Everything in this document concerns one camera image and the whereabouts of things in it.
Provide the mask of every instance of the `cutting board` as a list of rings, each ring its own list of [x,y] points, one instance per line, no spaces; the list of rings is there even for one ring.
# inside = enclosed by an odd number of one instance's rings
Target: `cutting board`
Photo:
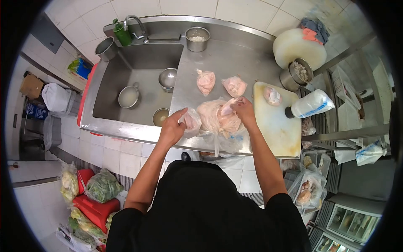
[[[275,88],[282,97],[279,106],[266,102],[263,90],[266,86]],[[287,118],[284,110],[291,106],[298,96],[280,87],[264,82],[256,82],[253,86],[253,110],[256,122],[266,140],[267,145],[276,158],[299,158],[301,152],[301,119]]]

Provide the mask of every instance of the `cloth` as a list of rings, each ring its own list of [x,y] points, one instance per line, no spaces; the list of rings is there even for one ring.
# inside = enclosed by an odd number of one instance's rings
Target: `cloth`
[[[323,44],[326,44],[326,42],[329,41],[330,34],[320,20],[311,20],[304,17],[301,20],[301,26],[303,29],[308,28],[316,32],[317,34],[315,37]]]
[[[301,215],[287,194],[259,208],[214,164],[172,162],[151,209],[115,214],[107,252],[312,251]]]

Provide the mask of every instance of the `human hand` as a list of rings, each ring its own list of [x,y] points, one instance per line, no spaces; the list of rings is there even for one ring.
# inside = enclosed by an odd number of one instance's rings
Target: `human hand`
[[[241,96],[240,98],[242,100],[231,105],[232,110],[237,113],[237,116],[241,119],[246,129],[257,126],[253,104],[244,96]]]
[[[178,120],[186,112],[187,108],[184,108],[176,111],[170,117],[164,120],[162,123],[160,138],[158,139],[157,144],[171,148],[181,139],[183,133],[185,132],[185,124],[178,123]]]

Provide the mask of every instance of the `stainless steel counter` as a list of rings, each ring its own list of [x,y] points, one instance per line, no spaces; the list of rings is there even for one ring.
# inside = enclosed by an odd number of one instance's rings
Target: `stainless steel counter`
[[[215,19],[199,19],[218,22]],[[227,24],[228,26],[242,27],[241,25],[226,21],[219,21],[219,23],[222,25]],[[257,36],[257,34],[262,33],[252,28],[243,27],[242,32],[245,33],[245,30],[253,30],[253,33],[250,33],[251,36]],[[266,33],[262,34],[267,40],[274,39],[271,35]],[[282,87],[279,79],[281,68],[276,64],[272,54],[250,49],[245,46],[239,46],[236,40],[232,42],[233,43],[215,40],[214,34],[212,33],[212,39],[209,40],[205,51],[192,52],[186,48],[186,38],[184,36],[182,36],[179,41],[150,41],[150,44],[179,43],[184,45],[179,61],[177,80],[172,94],[170,114],[184,107],[196,109],[201,103],[216,100],[219,97],[229,100],[231,97],[221,84],[221,80],[232,76],[238,75],[243,81],[248,83],[244,96],[249,100],[252,100],[252,88],[255,80]],[[108,64],[108,62],[104,61],[98,63],[88,89],[80,128],[110,137],[144,143],[156,143],[160,134],[160,127],[93,117],[95,100]],[[196,69],[203,71],[209,70],[216,75],[216,84],[207,97],[203,96],[196,85],[198,75]],[[206,144],[201,137],[181,139],[174,147],[214,152],[214,146]],[[251,150],[249,142],[245,141],[243,147],[235,154],[250,156]]]

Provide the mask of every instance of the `sink basin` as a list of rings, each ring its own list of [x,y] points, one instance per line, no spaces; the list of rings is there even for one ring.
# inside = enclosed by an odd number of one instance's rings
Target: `sink basin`
[[[121,57],[109,61],[95,100],[93,117],[153,126],[153,115],[170,108],[172,93],[165,92],[159,74],[166,68],[178,68],[182,44],[138,44],[120,48],[133,70]],[[121,108],[120,91],[138,82],[141,102],[135,109]]]

